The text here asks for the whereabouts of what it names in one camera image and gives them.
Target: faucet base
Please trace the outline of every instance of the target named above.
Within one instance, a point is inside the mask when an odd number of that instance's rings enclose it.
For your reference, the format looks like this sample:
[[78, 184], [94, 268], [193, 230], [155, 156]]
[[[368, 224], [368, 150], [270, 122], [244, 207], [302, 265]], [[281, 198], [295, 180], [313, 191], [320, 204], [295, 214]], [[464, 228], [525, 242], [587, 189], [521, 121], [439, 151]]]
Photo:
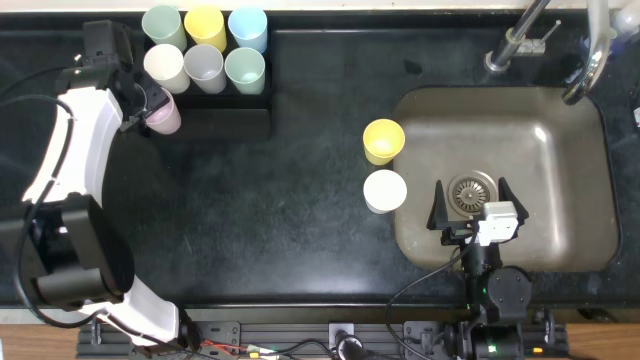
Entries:
[[511, 65], [511, 60], [509, 60], [509, 62], [507, 62], [502, 66], [496, 65], [493, 63], [493, 61], [491, 61], [491, 55], [493, 55], [493, 51], [489, 51], [484, 56], [484, 67], [487, 68], [487, 70], [493, 71], [493, 72], [504, 72], [509, 68], [509, 65]]

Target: faucet handle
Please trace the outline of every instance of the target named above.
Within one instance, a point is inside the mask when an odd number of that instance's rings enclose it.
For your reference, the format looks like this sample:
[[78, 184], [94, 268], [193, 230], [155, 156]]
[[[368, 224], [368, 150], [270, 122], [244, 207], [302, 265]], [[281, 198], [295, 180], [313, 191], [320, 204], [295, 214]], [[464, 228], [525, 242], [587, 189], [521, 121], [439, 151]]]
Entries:
[[518, 50], [516, 50], [515, 56], [542, 56], [546, 50], [546, 41], [549, 36], [562, 24], [562, 21], [556, 20], [555, 25], [549, 30], [542, 39], [525, 39]]

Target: yellow cup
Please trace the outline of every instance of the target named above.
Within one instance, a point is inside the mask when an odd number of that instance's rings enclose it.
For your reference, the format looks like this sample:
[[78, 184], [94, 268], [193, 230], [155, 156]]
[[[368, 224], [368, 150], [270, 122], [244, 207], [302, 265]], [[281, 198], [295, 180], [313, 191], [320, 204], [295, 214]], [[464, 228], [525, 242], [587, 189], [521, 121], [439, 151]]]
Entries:
[[362, 135], [364, 154], [372, 164], [384, 165], [400, 153], [404, 140], [404, 131], [398, 123], [389, 119], [375, 120]]
[[227, 48], [224, 17], [215, 6], [199, 6], [184, 17], [184, 27], [197, 44], [213, 45], [220, 52]]

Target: faucet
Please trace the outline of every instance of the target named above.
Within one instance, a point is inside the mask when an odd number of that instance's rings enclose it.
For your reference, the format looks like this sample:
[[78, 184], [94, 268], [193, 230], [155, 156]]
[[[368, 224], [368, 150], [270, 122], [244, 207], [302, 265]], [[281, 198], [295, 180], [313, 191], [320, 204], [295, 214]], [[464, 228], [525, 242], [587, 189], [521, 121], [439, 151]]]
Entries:
[[[485, 55], [484, 62], [488, 70], [493, 72], [507, 70], [511, 58], [526, 40], [527, 32], [550, 1], [535, 0], [524, 12], [516, 26], [507, 30], [504, 39], [498, 44], [498, 48]], [[580, 74], [562, 94], [562, 100], [567, 105], [577, 103], [591, 90], [602, 73], [609, 56], [611, 37], [608, 0], [587, 0], [587, 8], [589, 14], [589, 57]]]

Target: blue cup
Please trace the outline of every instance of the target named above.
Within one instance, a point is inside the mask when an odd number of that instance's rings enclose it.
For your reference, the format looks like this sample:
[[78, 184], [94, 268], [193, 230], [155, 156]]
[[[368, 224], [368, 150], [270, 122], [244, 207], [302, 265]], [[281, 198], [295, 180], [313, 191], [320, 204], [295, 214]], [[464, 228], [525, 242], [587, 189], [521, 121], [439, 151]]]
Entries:
[[267, 14], [260, 8], [236, 9], [229, 16], [229, 31], [241, 47], [267, 50]]

